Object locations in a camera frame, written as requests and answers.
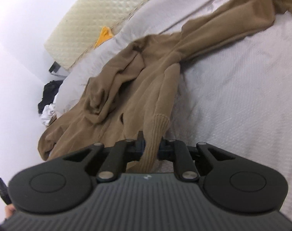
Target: white bedsheet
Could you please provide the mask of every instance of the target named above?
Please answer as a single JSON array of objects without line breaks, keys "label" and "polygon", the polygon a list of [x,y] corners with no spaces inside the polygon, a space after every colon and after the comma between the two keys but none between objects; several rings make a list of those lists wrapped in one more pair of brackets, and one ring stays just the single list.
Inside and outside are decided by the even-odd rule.
[{"label": "white bedsheet", "polygon": [[[78,102],[88,78],[129,42],[180,30],[189,18],[226,1],[147,3],[120,34],[74,67],[59,90],[58,116]],[[292,219],[292,16],[278,15],[266,31],[183,64],[171,119],[168,136],[189,145],[206,141],[280,171],[289,183],[282,212]]]}]

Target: quilted headboard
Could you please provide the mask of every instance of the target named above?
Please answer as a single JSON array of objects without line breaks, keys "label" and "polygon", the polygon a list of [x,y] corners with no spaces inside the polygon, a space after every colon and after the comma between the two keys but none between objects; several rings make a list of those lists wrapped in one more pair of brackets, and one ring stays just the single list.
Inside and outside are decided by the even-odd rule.
[{"label": "quilted headboard", "polygon": [[148,0],[77,0],[45,42],[45,49],[68,70],[97,40]]}]

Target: tan knit sweater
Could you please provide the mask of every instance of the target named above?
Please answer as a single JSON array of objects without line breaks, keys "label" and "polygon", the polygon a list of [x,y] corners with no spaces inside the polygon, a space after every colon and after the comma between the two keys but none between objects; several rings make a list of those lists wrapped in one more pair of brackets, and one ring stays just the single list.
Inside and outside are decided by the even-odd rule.
[{"label": "tan knit sweater", "polygon": [[38,150],[44,160],[94,142],[113,146],[146,140],[136,172],[148,172],[161,137],[169,127],[180,73],[179,62],[270,27],[276,13],[292,13],[292,0],[230,0],[210,15],[188,21],[181,32],[149,35],[129,44],[111,59],[69,112],[42,135]]}]

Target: human hand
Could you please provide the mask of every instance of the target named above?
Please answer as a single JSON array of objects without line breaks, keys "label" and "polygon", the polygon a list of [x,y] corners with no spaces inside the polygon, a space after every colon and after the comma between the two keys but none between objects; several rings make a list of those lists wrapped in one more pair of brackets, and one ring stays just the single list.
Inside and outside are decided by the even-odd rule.
[{"label": "human hand", "polygon": [[16,209],[13,206],[13,204],[9,204],[9,205],[5,206],[6,219],[10,218],[14,214],[15,211],[16,211]]}]

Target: white wall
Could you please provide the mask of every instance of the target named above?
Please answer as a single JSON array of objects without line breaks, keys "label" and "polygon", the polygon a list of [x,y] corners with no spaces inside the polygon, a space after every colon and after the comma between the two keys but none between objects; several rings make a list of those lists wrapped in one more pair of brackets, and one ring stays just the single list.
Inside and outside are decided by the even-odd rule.
[{"label": "white wall", "polygon": [[[53,59],[43,44],[76,0],[0,0],[0,177],[42,162],[37,104]],[[0,199],[0,221],[4,219]]]},{"label": "white wall", "polygon": [[0,43],[44,83],[55,77],[43,44],[75,1],[0,0]]},{"label": "white wall", "polygon": [[[38,140],[45,130],[37,104],[43,82],[0,44],[0,177],[6,183],[18,171],[41,163]],[[0,221],[4,219],[0,198]]]}]

